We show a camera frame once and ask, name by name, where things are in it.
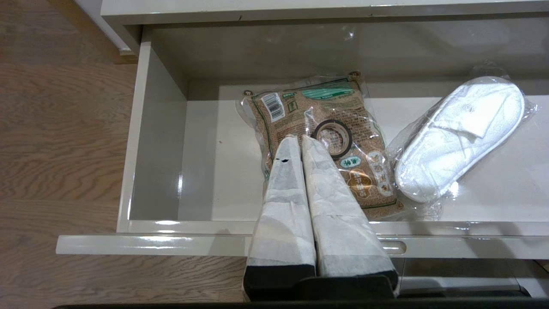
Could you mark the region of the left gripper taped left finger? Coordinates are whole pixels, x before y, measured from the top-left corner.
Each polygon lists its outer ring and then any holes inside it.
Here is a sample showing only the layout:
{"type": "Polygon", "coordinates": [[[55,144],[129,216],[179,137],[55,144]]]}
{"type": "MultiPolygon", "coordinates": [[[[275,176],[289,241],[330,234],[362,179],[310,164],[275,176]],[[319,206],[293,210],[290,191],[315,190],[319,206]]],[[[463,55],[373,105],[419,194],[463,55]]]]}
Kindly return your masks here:
{"type": "Polygon", "coordinates": [[[294,300],[294,286],[316,276],[316,249],[298,138],[279,144],[243,277],[247,301],[294,300]]]}

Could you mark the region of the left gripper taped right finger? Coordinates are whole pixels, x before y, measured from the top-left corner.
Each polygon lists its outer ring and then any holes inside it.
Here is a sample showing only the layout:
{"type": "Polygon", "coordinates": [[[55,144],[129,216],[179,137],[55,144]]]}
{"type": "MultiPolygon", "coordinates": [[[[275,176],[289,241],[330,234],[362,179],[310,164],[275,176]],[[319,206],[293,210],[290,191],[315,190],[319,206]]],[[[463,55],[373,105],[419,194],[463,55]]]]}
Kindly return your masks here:
{"type": "Polygon", "coordinates": [[[303,135],[302,164],[320,276],[384,276],[394,293],[398,272],[328,149],[303,135]]]}

